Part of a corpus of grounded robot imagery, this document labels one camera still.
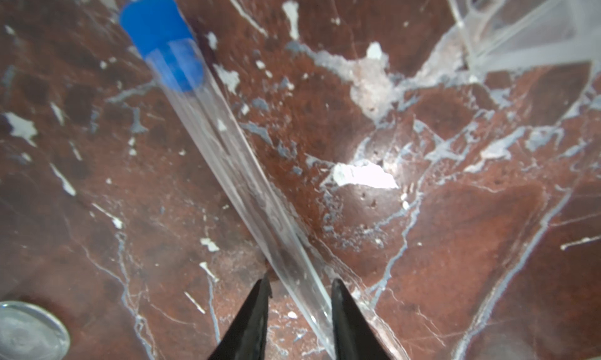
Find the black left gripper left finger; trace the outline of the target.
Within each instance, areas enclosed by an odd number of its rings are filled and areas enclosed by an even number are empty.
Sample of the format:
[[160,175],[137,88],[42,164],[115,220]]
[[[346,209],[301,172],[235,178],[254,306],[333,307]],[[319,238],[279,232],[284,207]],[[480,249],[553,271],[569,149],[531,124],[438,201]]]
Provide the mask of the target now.
[[255,283],[225,336],[208,359],[265,359],[271,297],[269,277],[264,275]]

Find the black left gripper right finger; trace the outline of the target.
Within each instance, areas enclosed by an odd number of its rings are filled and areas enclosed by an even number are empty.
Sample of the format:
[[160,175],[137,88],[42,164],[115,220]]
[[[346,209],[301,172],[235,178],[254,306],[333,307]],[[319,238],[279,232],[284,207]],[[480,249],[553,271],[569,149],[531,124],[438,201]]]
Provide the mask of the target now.
[[331,301],[336,359],[390,359],[340,278],[332,283]]

